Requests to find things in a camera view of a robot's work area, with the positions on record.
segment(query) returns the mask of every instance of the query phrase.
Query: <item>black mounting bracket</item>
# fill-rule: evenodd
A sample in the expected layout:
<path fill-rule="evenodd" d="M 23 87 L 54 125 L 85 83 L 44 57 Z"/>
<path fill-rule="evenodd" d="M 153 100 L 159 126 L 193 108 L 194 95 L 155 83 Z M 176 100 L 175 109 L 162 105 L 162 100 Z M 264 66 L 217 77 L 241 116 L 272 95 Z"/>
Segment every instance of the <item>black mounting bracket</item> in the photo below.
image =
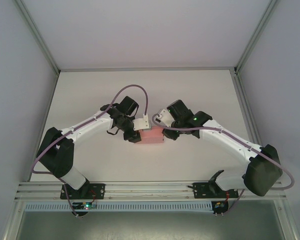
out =
<path fill-rule="evenodd" d="M 105 111 L 109 104 L 104 105 L 100 108 L 101 111 Z M 118 130 L 123 131 L 123 139 L 128 140 L 131 143 L 137 143 L 141 141 L 141 136 L 139 131 L 134 130 L 133 120 L 135 115 L 131 114 L 137 110 L 139 105 L 131 97 L 126 96 L 119 104 L 114 103 L 112 107 L 107 111 L 110 115 L 110 118 L 113 119 L 112 128 L 117 127 Z M 118 130 L 115 133 L 106 131 L 110 135 L 116 135 Z"/>
<path fill-rule="evenodd" d="M 82 197 L 80 191 L 74 190 L 68 184 L 62 185 L 60 199 L 66 200 L 66 190 L 69 196 L 69 199 L 73 200 L 102 200 L 105 197 L 106 185 L 104 183 L 89 183 L 87 193 Z"/>
<path fill-rule="evenodd" d="M 194 182 L 192 186 L 188 187 L 193 189 L 193 195 L 195 199 L 226 199 L 227 192 L 230 199 L 239 197 L 238 191 L 233 189 L 228 191 L 220 190 L 217 193 L 213 193 L 209 186 L 209 182 Z"/>

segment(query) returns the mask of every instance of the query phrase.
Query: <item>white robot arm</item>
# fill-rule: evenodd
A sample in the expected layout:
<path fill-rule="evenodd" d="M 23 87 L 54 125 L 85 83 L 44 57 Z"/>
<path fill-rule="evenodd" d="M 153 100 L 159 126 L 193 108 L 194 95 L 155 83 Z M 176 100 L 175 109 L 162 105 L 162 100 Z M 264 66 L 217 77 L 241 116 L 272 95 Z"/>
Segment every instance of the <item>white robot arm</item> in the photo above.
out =
<path fill-rule="evenodd" d="M 273 146 L 262 147 L 247 141 L 222 127 L 210 115 L 202 111 L 193 114 L 181 100 L 172 103 L 167 109 L 161 109 L 152 119 L 155 124 L 166 126 L 162 133 L 169 139 L 176 140 L 180 134 L 192 134 L 198 139 L 219 145 L 240 161 L 242 168 L 221 169 L 210 179 L 209 188 L 214 193 L 249 189 L 258 196 L 264 196 L 283 173 L 280 168 L 252 151 L 260 151 L 279 163 L 278 153 Z"/>
<path fill-rule="evenodd" d="M 117 127 L 123 131 L 124 140 L 136 143 L 141 141 L 139 130 L 148 129 L 151 125 L 142 124 L 148 119 L 148 115 L 143 118 L 135 119 L 131 114 L 139 105 L 130 97 L 126 96 L 120 104 L 115 103 L 111 108 L 104 112 L 109 105 L 101 107 L 93 116 L 68 128 L 57 130 L 50 128 L 41 143 L 37 157 L 45 151 L 56 139 L 62 138 L 54 144 L 40 158 L 40 162 L 58 179 L 69 184 L 74 190 L 85 195 L 88 190 L 89 181 L 74 166 L 74 150 L 91 136 L 109 131 Z"/>

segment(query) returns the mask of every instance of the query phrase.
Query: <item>white wall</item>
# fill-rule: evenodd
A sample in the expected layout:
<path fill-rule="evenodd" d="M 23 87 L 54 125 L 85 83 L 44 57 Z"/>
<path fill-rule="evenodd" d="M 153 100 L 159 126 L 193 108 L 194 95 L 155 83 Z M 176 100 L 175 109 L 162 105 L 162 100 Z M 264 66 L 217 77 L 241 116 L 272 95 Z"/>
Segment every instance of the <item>white wall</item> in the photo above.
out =
<path fill-rule="evenodd" d="M 12 0 L 0 0 L 0 239 L 27 180 L 55 76 Z"/>
<path fill-rule="evenodd" d="M 300 231 L 300 0 L 279 3 L 242 81 L 263 144 L 278 149 L 295 177 L 286 193 Z"/>
<path fill-rule="evenodd" d="M 269 0 L 24 0 L 60 69 L 234 67 Z"/>

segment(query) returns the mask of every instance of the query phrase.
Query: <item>pink block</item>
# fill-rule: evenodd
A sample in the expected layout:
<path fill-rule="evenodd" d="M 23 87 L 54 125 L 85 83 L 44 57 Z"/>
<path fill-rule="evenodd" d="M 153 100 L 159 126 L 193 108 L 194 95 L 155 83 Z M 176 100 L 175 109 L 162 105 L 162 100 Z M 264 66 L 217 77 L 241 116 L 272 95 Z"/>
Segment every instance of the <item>pink block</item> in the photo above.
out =
<path fill-rule="evenodd" d="M 162 144 L 165 139 L 162 130 L 159 126 L 153 126 L 151 130 L 140 130 L 141 141 L 136 144 Z"/>

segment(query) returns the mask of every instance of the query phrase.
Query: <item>white floor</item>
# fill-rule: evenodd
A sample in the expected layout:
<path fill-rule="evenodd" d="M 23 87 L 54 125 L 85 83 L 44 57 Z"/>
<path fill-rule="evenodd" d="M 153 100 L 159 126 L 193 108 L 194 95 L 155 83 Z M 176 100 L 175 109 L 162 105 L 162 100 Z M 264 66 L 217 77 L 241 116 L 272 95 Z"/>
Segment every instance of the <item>white floor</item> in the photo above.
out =
<path fill-rule="evenodd" d="M 193 113 L 203 111 L 228 130 L 248 139 L 243 115 L 228 70 L 62 72 L 54 93 L 45 131 L 75 125 L 110 103 L 124 86 L 139 84 L 149 95 L 148 115 L 181 99 Z M 145 96 L 138 88 L 127 89 L 119 103 L 130 96 L 142 116 Z M 208 180 L 221 169 L 240 166 L 219 146 L 181 135 L 163 144 L 133 144 L 123 133 L 93 136 L 75 150 L 74 165 L 90 181 L 197 181 Z M 45 168 L 38 163 L 36 170 Z M 31 181 L 57 181 L 50 175 L 33 174 Z"/>

